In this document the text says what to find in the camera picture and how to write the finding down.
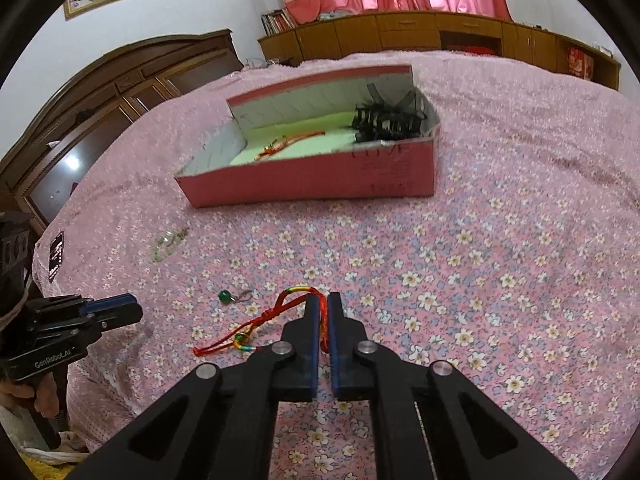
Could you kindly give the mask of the left hand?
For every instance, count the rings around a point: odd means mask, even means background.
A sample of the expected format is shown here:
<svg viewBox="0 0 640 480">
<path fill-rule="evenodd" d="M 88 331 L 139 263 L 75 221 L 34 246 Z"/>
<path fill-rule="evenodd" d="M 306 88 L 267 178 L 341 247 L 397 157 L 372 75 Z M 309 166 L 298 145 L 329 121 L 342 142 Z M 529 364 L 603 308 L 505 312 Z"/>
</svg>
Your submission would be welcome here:
<svg viewBox="0 0 640 480">
<path fill-rule="evenodd" d="M 1 405 L 9 410 L 14 408 L 18 400 L 32 401 L 35 410 L 45 418 L 52 418 L 60 411 L 58 388 L 52 373 L 38 378 L 35 385 L 14 384 L 2 378 L 0 382 Z"/>
</svg>

